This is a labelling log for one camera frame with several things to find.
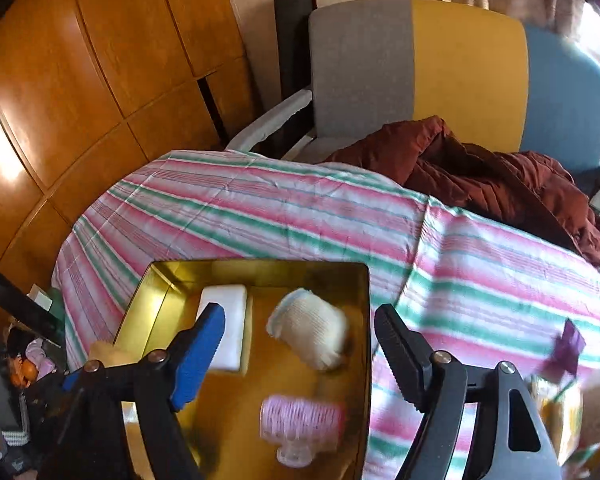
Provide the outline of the white foam block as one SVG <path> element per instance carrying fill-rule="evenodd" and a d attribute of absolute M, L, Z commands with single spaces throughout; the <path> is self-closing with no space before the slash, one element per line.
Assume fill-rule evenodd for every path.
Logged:
<path fill-rule="evenodd" d="M 245 322 L 248 306 L 247 287 L 241 284 L 216 285 L 201 291 L 197 316 L 208 304 L 219 304 L 225 314 L 224 334 L 210 368 L 238 373 L 242 369 Z"/>

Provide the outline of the black rolled mat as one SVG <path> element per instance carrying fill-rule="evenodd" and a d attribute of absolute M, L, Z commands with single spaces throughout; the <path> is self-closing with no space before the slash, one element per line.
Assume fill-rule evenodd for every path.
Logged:
<path fill-rule="evenodd" d="M 311 82 L 309 17 L 314 0 L 273 0 L 280 95 L 283 100 Z"/>

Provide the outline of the grey yellow blue chair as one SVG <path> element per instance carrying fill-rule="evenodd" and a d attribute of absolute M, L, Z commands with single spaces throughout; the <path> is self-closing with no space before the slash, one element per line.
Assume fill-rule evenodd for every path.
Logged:
<path fill-rule="evenodd" d="M 437 0 L 354 0 L 309 17 L 311 82 L 243 128 L 249 151 L 312 110 L 290 156 L 309 162 L 388 122 L 441 117 L 458 140 L 557 159 L 600 183 L 600 63 L 574 42 Z"/>

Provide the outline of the gold metal tray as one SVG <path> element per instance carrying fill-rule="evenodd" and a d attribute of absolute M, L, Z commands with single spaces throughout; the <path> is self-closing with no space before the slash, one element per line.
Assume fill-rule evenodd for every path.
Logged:
<path fill-rule="evenodd" d="M 195 323 L 207 286 L 248 290 L 246 362 L 237 373 L 210 372 L 178 422 L 206 479 L 358 479 L 370 423 L 370 274 L 357 262 L 226 259 L 155 261 L 137 286 L 114 344 L 137 361 L 163 349 Z M 304 288 L 343 310 L 349 321 L 343 363 L 329 373 L 303 364 L 286 344 L 268 336 L 276 304 Z M 291 469 L 259 436 L 262 402 L 273 394 L 332 402 L 346 415 L 335 452 Z"/>

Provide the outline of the dark red blanket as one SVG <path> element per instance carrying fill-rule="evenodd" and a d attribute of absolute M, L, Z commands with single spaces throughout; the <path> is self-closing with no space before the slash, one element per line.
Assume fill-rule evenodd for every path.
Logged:
<path fill-rule="evenodd" d="M 554 158 L 462 143 L 442 118 L 431 116 L 385 124 L 327 159 L 377 172 L 600 266 L 600 216 Z"/>

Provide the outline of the striped pink green tablecloth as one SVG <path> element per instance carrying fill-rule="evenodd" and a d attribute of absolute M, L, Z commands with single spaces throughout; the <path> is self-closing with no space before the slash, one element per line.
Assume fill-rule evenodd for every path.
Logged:
<path fill-rule="evenodd" d="M 580 374 L 600 368 L 600 269 L 572 252 L 338 162 L 193 151 L 122 178 L 62 244 L 70 366 L 114 338 L 152 262 L 221 258 L 364 263 L 373 306 L 466 364 L 526 376 L 573 322 Z"/>

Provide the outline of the yellow sponge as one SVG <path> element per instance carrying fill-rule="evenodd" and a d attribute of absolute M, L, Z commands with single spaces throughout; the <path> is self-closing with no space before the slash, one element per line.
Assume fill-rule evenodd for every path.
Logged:
<path fill-rule="evenodd" d="M 137 359 L 131 356 L 129 352 L 116 347 L 108 341 L 95 341 L 88 352 L 90 361 L 99 361 L 104 367 L 115 367 L 129 364 L 135 364 Z"/>

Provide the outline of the wooden wardrobe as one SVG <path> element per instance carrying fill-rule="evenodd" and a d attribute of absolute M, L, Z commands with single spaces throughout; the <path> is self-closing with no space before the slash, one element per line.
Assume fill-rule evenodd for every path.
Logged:
<path fill-rule="evenodd" d="M 0 21 L 0 272 L 50 284 L 79 215 L 173 150 L 257 117 L 230 0 L 15 0 Z"/>

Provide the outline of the white sock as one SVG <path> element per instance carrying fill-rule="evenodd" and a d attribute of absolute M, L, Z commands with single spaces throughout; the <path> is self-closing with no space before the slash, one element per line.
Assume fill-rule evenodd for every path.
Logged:
<path fill-rule="evenodd" d="M 291 348 L 304 364 L 326 372 L 342 362 L 349 321 L 343 310 L 298 288 L 279 301 L 266 322 L 266 331 Z"/>

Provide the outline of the purple candy wrapper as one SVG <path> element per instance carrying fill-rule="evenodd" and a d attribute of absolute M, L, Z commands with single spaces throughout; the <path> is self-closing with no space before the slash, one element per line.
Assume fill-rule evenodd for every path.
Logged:
<path fill-rule="evenodd" d="M 540 376 L 553 384 L 560 384 L 566 375 L 576 378 L 585 346 L 585 339 L 577 325 L 567 318 L 562 333 L 554 340 L 553 350 L 543 364 Z"/>

